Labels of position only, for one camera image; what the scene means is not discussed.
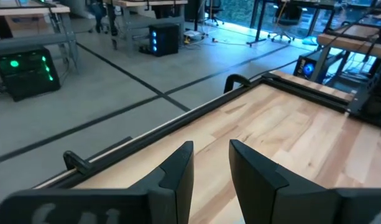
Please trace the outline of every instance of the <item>computer case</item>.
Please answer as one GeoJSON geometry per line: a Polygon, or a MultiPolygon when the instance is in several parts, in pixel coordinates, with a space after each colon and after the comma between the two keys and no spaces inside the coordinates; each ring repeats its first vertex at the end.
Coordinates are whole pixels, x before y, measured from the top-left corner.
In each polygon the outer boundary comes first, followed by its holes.
{"type": "Polygon", "coordinates": [[[149,26],[150,52],[161,57],[177,54],[179,49],[179,26],[175,24],[159,24],[149,26]]]}
{"type": "Polygon", "coordinates": [[[43,46],[0,51],[0,76],[14,101],[60,88],[50,52],[43,46]]]}
{"type": "MultiPolygon", "coordinates": [[[[305,53],[303,55],[300,55],[296,63],[293,75],[296,77],[310,80],[314,72],[314,68],[316,67],[317,61],[320,58],[320,55],[321,55],[321,50],[313,54],[305,53]]],[[[343,54],[328,55],[322,69],[319,71],[319,75],[317,79],[314,80],[314,82],[322,84],[324,79],[326,78],[326,74],[330,65],[332,65],[333,63],[335,63],[337,60],[341,59],[342,57],[343,57],[343,54]]]]}

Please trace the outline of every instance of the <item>gray floor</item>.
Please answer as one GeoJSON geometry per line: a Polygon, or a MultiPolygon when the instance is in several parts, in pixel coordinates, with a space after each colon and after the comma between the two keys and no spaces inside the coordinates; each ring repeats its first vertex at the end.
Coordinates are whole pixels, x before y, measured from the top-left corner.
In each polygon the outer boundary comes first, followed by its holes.
{"type": "MultiPolygon", "coordinates": [[[[84,31],[92,23],[78,19],[73,21],[73,26],[77,31],[84,31]]],[[[129,57],[122,44],[118,50],[113,50],[106,34],[82,32],[77,34],[77,39],[90,51],[190,109],[221,95],[224,81],[230,74],[251,77],[309,52],[299,46],[270,41],[252,48],[232,45],[253,38],[215,28],[209,31],[209,38],[203,42],[181,49],[179,54],[160,58],[139,53],[129,57]],[[212,37],[229,44],[212,43],[212,37]]],[[[69,69],[61,90],[18,103],[6,95],[0,96],[0,156],[142,100],[151,97],[155,100],[0,163],[0,201],[11,192],[32,187],[64,170],[64,151],[71,150],[87,158],[115,142],[128,136],[134,138],[184,113],[158,97],[156,91],[80,47],[79,51],[79,74],[69,69]]],[[[62,76],[66,66],[59,60],[55,63],[62,76]]],[[[281,70],[292,73],[294,67],[293,63],[281,70]]]]}

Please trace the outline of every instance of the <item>black floor tape line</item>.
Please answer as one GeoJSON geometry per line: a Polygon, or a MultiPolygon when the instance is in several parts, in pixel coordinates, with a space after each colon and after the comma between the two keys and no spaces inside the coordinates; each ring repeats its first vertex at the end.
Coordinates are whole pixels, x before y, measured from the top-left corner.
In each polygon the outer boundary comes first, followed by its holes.
{"type": "Polygon", "coordinates": [[[121,109],[118,109],[116,111],[113,111],[113,112],[111,112],[109,114],[106,114],[104,116],[101,116],[101,117],[98,117],[98,118],[93,119],[91,121],[88,121],[87,123],[81,124],[81,125],[76,126],[74,128],[70,128],[70,129],[68,129],[66,131],[63,131],[63,132],[58,133],[56,135],[53,135],[53,136],[51,136],[49,138],[43,139],[41,141],[35,142],[33,144],[30,144],[28,146],[25,146],[25,147],[13,150],[11,152],[8,152],[7,154],[4,154],[4,155],[0,156],[0,163],[6,161],[8,159],[12,159],[13,157],[19,156],[21,154],[30,152],[31,150],[37,149],[38,147],[44,146],[46,144],[49,144],[51,142],[54,142],[54,141],[59,140],[61,138],[64,138],[64,137],[66,137],[68,135],[71,135],[73,133],[76,133],[76,132],[81,131],[83,129],[86,129],[88,127],[91,127],[91,126],[93,126],[95,124],[98,124],[98,123],[100,123],[102,121],[105,121],[105,120],[110,119],[112,117],[115,117],[117,115],[123,114],[123,113],[125,113],[127,111],[130,111],[132,109],[137,108],[138,106],[142,106],[142,105],[145,105],[146,103],[150,103],[151,101],[154,101],[154,100],[159,99],[159,98],[161,98],[161,97],[159,97],[159,96],[153,96],[151,98],[147,98],[147,99],[142,100],[140,102],[134,103],[132,105],[126,106],[124,108],[121,108],[121,109]]]}
{"type": "Polygon", "coordinates": [[[95,53],[93,52],[91,49],[85,47],[84,45],[82,44],[79,44],[77,43],[77,45],[79,47],[81,47],[82,49],[86,50],[87,52],[93,54],[94,56],[96,56],[97,58],[99,58],[100,60],[106,62],[107,64],[109,64],[110,66],[112,66],[113,68],[119,70],[120,72],[126,74],[128,77],[130,77],[131,79],[139,82],[141,85],[143,85],[144,87],[150,89],[151,91],[153,91],[155,94],[157,94],[158,96],[166,99],[167,101],[169,101],[170,103],[172,103],[173,105],[175,105],[176,107],[178,107],[179,109],[183,110],[184,112],[188,112],[190,111],[190,109],[188,107],[186,107],[185,105],[177,102],[176,100],[174,100],[173,98],[169,97],[168,95],[164,94],[163,92],[161,92],[160,90],[156,89],[154,86],[148,84],[147,82],[143,81],[142,79],[140,79],[139,77],[136,77],[135,75],[133,75],[131,72],[128,72],[124,69],[122,69],[121,67],[117,66],[115,63],[112,63],[111,61],[109,61],[108,59],[104,58],[102,55],[98,54],[98,53],[95,53]]]}
{"type": "Polygon", "coordinates": [[[230,66],[230,67],[228,67],[228,68],[225,68],[224,70],[221,70],[221,71],[219,71],[219,72],[216,72],[216,73],[207,75],[206,77],[203,77],[203,78],[199,78],[199,79],[197,79],[197,80],[195,80],[195,81],[192,81],[192,82],[189,82],[189,83],[184,84],[184,85],[182,85],[182,86],[173,88],[172,90],[168,90],[168,91],[165,92],[165,94],[169,95],[169,94],[178,92],[178,91],[180,91],[180,90],[182,90],[182,89],[184,89],[184,88],[188,88],[189,86],[195,85],[195,84],[197,84],[197,83],[199,83],[199,82],[202,82],[202,81],[205,81],[205,80],[207,80],[207,79],[216,77],[216,76],[218,76],[218,75],[222,75],[223,73],[228,72],[228,71],[230,71],[230,70],[233,69],[233,68],[240,67],[240,66],[245,65],[245,64],[247,64],[247,63],[249,63],[249,62],[251,62],[251,61],[253,61],[253,60],[258,60],[258,59],[261,59],[261,58],[263,58],[263,57],[269,56],[269,55],[271,55],[271,54],[273,54],[273,53],[275,53],[275,52],[278,52],[278,51],[280,51],[280,50],[283,50],[284,48],[287,48],[287,47],[288,47],[288,45],[283,46],[283,47],[279,47],[278,49],[275,49],[275,50],[273,50],[273,51],[271,51],[271,52],[267,52],[267,53],[265,53],[265,54],[259,55],[258,57],[253,57],[253,58],[250,58],[250,59],[245,60],[245,61],[243,61],[243,62],[237,63],[237,64],[232,65],[232,66],[230,66]]]}
{"type": "Polygon", "coordinates": [[[85,47],[84,45],[79,44],[79,43],[77,43],[77,45],[78,45],[79,47],[81,47],[82,49],[86,50],[87,52],[93,54],[93,55],[96,56],[97,58],[101,59],[102,61],[108,63],[110,66],[114,67],[115,69],[119,70],[120,72],[126,74],[128,77],[132,78],[133,80],[139,82],[141,85],[143,85],[143,86],[145,86],[146,88],[150,89],[151,91],[153,91],[154,93],[156,93],[157,96],[153,96],[153,97],[151,97],[151,98],[147,98],[147,99],[145,99],[145,100],[142,100],[142,101],[140,101],[140,102],[134,103],[134,104],[129,105],[129,106],[127,106],[127,107],[124,107],[124,108],[118,109],[118,110],[116,110],[116,111],[113,111],[112,113],[109,113],[109,114],[104,115],[104,116],[102,116],[102,117],[99,117],[99,118],[96,118],[96,119],[94,119],[94,120],[88,121],[87,123],[81,124],[81,125],[76,126],[76,127],[74,127],[74,128],[70,128],[70,129],[68,129],[68,130],[66,130],[66,131],[63,131],[63,132],[58,133],[58,134],[56,134],[56,135],[53,135],[53,136],[51,136],[51,137],[49,137],[49,138],[43,139],[43,140],[41,140],[41,141],[35,142],[35,143],[30,144],[30,145],[25,146],[25,147],[21,147],[21,148],[16,149],[16,150],[13,150],[12,152],[9,152],[9,153],[7,153],[7,154],[4,154],[4,155],[0,156],[0,163],[6,161],[6,160],[8,160],[8,159],[12,159],[13,157],[19,156],[19,155],[21,155],[21,154],[30,152],[31,150],[37,149],[38,147],[44,146],[44,145],[46,145],[46,144],[49,144],[49,143],[51,143],[51,142],[54,142],[54,141],[59,140],[59,139],[61,139],[61,138],[64,138],[64,137],[66,137],[66,136],[68,136],[68,135],[71,135],[71,134],[76,133],[76,132],[78,132],[78,131],[81,131],[81,130],[83,130],[83,129],[86,129],[86,128],[92,126],[92,125],[98,124],[98,123],[103,122],[103,121],[105,121],[105,120],[107,120],[107,119],[113,118],[113,117],[115,117],[115,116],[117,116],[117,115],[123,114],[123,113],[125,113],[125,112],[127,112],[127,111],[130,111],[130,110],[135,109],[135,108],[137,108],[137,107],[139,107],[139,106],[142,106],[142,105],[144,105],[144,104],[146,104],[146,103],[150,103],[151,101],[157,100],[157,99],[159,99],[159,98],[164,98],[164,99],[166,99],[167,101],[169,101],[170,103],[174,104],[175,106],[177,106],[178,108],[180,108],[181,110],[183,110],[183,111],[185,111],[185,112],[190,111],[190,109],[187,108],[185,105],[183,105],[183,104],[177,102],[176,100],[172,99],[172,98],[169,97],[168,95],[169,95],[169,94],[172,94],[172,93],[174,93],[174,92],[180,91],[180,90],[182,90],[182,89],[184,89],[184,88],[187,88],[187,87],[189,87],[189,86],[195,85],[195,84],[197,84],[197,83],[199,83],[199,82],[202,82],[202,81],[204,81],[204,80],[207,80],[207,79],[216,77],[216,76],[218,76],[218,75],[221,75],[221,74],[223,74],[223,73],[229,71],[230,69],[233,69],[233,68],[236,68],[236,67],[240,67],[240,66],[245,65],[245,64],[247,64],[247,63],[249,63],[249,62],[251,62],[251,61],[253,61],[253,60],[258,60],[258,59],[260,59],[260,58],[262,58],[262,57],[269,56],[269,55],[271,55],[271,54],[273,54],[273,53],[275,53],[275,52],[278,52],[278,51],[280,51],[280,50],[282,50],[282,49],[288,47],[287,45],[286,45],[286,46],[283,46],[283,47],[280,47],[280,48],[278,48],[278,49],[275,49],[275,50],[273,50],[273,51],[271,51],[271,52],[267,52],[267,53],[265,53],[265,54],[263,54],[263,55],[260,55],[260,56],[258,56],[258,57],[250,58],[250,59],[245,60],[245,61],[243,61],[243,62],[241,62],[241,63],[232,65],[232,66],[230,66],[230,67],[228,67],[228,68],[226,68],[225,70],[222,70],[222,71],[220,71],[220,72],[216,72],[216,73],[207,75],[206,77],[200,78],[200,79],[195,80],[195,81],[193,81],[193,82],[187,83],[187,84],[185,84],[185,85],[179,86],[179,87],[174,88],[174,89],[172,89],[172,90],[168,90],[168,91],[165,92],[165,93],[162,93],[161,91],[159,91],[158,89],[156,89],[156,88],[153,87],[152,85],[150,85],[150,84],[148,84],[147,82],[141,80],[140,78],[136,77],[135,75],[131,74],[130,72],[125,71],[124,69],[118,67],[118,66],[115,65],[114,63],[110,62],[108,59],[102,57],[101,55],[99,55],[99,54],[97,54],[97,53],[95,53],[95,52],[93,52],[92,50],[90,50],[89,48],[85,47]]]}

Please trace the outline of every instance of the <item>wooden table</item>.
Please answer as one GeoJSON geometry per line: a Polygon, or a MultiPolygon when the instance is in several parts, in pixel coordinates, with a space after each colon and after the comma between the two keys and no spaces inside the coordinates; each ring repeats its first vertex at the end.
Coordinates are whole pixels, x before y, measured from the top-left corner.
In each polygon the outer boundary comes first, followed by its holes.
{"type": "Polygon", "coordinates": [[[0,16],[23,16],[30,14],[50,14],[52,27],[54,34],[46,35],[33,35],[28,37],[15,37],[10,39],[1,39],[0,40],[0,51],[4,51],[12,48],[20,48],[31,45],[52,45],[58,44],[60,53],[65,62],[68,62],[68,59],[71,58],[75,67],[77,68],[78,62],[78,50],[76,45],[76,37],[71,28],[71,21],[69,17],[70,8],[63,6],[61,4],[56,4],[55,7],[50,9],[46,6],[40,6],[39,3],[29,0],[29,2],[23,7],[15,7],[15,0],[0,0],[0,16]],[[60,25],[53,22],[54,19],[60,21],[60,25]],[[65,45],[68,44],[69,53],[67,53],[65,45]]]}
{"type": "MultiPolygon", "coordinates": [[[[282,72],[274,73],[330,95],[352,99],[347,93],[282,72]]],[[[381,187],[381,129],[270,86],[259,85],[75,188],[129,187],[185,141],[192,140],[195,147],[195,182],[190,223],[236,223],[242,220],[242,213],[229,168],[230,139],[244,142],[287,169],[326,188],[381,187]]],[[[74,171],[69,170],[36,189],[61,180],[74,171]]]]}
{"type": "MultiPolygon", "coordinates": [[[[344,29],[345,28],[339,29],[337,33],[338,34],[342,33],[344,29]]],[[[353,25],[348,30],[345,31],[345,34],[358,36],[362,38],[371,37],[372,39],[376,39],[378,37],[378,31],[379,29],[374,27],[353,25]]],[[[317,42],[319,43],[319,45],[323,45],[323,46],[330,45],[330,46],[324,47],[324,49],[322,50],[318,63],[316,64],[314,68],[314,72],[311,76],[312,81],[315,81],[318,79],[318,76],[320,75],[319,72],[325,63],[325,60],[329,54],[329,51],[331,50],[331,47],[335,47],[335,48],[346,51],[345,57],[343,58],[341,64],[338,66],[336,75],[339,75],[339,73],[342,72],[342,69],[344,68],[346,64],[346,61],[348,59],[350,52],[366,54],[369,51],[369,48],[371,46],[371,43],[366,41],[355,40],[355,39],[351,39],[347,37],[338,37],[336,39],[335,38],[336,38],[335,35],[329,35],[329,34],[320,34],[317,37],[317,42]]],[[[377,57],[377,60],[375,60],[369,72],[371,75],[373,75],[379,68],[379,65],[381,65],[381,44],[374,45],[374,47],[372,48],[370,52],[370,56],[377,57]]]]}
{"type": "Polygon", "coordinates": [[[177,17],[168,17],[162,19],[143,19],[143,20],[133,20],[129,11],[130,7],[147,6],[146,1],[124,1],[124,0],[103,0],[107,4],[109,24],[111,27],[111,40],[113,48],[117,49],[118,31],[114,21],[116,20],[116,15],[114,12],[114,6],[119,6],[122,8],[122,23],[124,24],[124,35],[126,40],[126,48],[130,55],[134,52],[134,29],[148,28],[152,25],[172,23],[179,25],[179,40],[183,43],[183,33],[185,31],[185,4],[188,3],[187,0],[179,1],[149,1],[149,6],[169,6],[176,4],[179,6],[179,13],[177,17]]]}

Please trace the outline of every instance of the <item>blue led light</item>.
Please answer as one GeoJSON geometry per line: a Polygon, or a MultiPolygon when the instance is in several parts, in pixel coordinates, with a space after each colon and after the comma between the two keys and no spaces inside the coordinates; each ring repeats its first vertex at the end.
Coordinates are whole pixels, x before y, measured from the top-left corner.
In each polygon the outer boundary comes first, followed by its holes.
{"type": "Polygon", "coordinates": [[[313,73],[313,70],[314,70],[314,65],[311,64],[311,63],[307,63],[304,67],[303,67],[303,73],[309,78],[310,75],[313,73]]]}

